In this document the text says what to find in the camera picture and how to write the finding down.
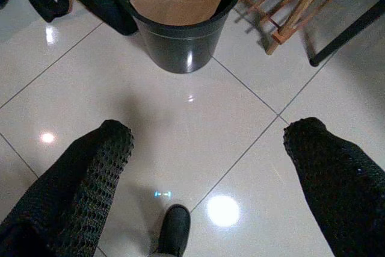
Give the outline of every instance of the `white tile floor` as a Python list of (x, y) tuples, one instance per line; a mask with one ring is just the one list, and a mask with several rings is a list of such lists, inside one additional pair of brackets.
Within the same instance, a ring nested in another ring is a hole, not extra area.
[[(306, 28), (315, 47), (376, 1), (326, 6)], [(147, 256), (176, 202), (192, 211), (187, 257), (332, 256), (283, 128), (319, 117), (385, 169), (385, 17), (314, 68), (301, 34), (269, 57), (251, 19), (233, 10), (214, 58), (174, 75), (152, 62), (139, 34), (121, 36), (76, 1), (73, 10), (50, 24), (27, 0), (0, 11), (0, 220), (74, 139), (117, 119), (136, 143), (95, 256)], [(45, 132), (53, 143), (40, 141)], [(234, 225), (210, 219), (217, 196), (238, 204)]]

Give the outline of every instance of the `trash bin rim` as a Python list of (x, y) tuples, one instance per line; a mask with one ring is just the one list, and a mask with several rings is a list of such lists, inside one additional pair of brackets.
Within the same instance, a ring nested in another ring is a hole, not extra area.
[(142, 21), (142, 22), (144, 22), (144, 23), (146, 23), (148, 25), (154, 25), (154, 26), (157, 26), (158, 28), (172, 29), (172, 30), (188, 30), (188, 29), (191, 29), (191, 28), (199, 28), (201, 26), (205, 26), (205, 25), (207, 25), (209, 23), (215, 22), (216, 20), (221, 19), (223, 16), (225, 16), (227, 13), (229, 13), (229, 11), (238, 2), (238, 0), (232, 0), (231, 3), (229, 3), (227, 5), (227, 7), (223, 11), (218, 13), (213, 18), (210, 18), (210, 19), (205, 20), (203, 22), (199, 22), (199, 23), (192, 24), (192, 25), (167, 25), (167, 24), (161, 24), (161, 23), (152, 21), (152, 20), (150, 20), (150, 19), (140, 15), (136, 11), (136, 9), (134, 9), (134, 7), (131, 5), (131, 3), (129, 1), (127, 1), (127, 0), (118, 0), (118, 1), (119, 1), (120, 5), (124, 9), (128, 10), (128, 12), (131, 14), (132, 17), (134, 17), (136, 19), (139, 19), (140, 21)]

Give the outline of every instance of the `bag strap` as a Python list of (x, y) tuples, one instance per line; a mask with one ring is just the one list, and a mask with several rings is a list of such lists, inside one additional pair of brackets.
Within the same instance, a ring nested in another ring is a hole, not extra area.
[(46, 21), (51, 22), (56, 17), (63, 16), (68, 13), (70, 4), (69, 0), (29, 0), (38, 14)]

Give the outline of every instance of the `cardboard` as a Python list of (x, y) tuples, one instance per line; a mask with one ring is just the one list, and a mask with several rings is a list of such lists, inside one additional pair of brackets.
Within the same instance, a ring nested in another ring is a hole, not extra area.
[(157, 23), (192, 25), (211, 18), (221, 0), (130, 0), (136, 11)]

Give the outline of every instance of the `black trash bin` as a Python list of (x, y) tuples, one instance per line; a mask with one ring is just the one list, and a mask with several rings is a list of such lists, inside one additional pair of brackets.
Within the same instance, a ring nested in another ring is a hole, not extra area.
[(119, 0), (138, 25), (152, 60), (174, 73), (193, 72), (210, 60), (227, 15), (237, 1), (221, 0), (215, 14), (204, 22), (173, 26), (154, 22), (138, 14), (129, 0)]

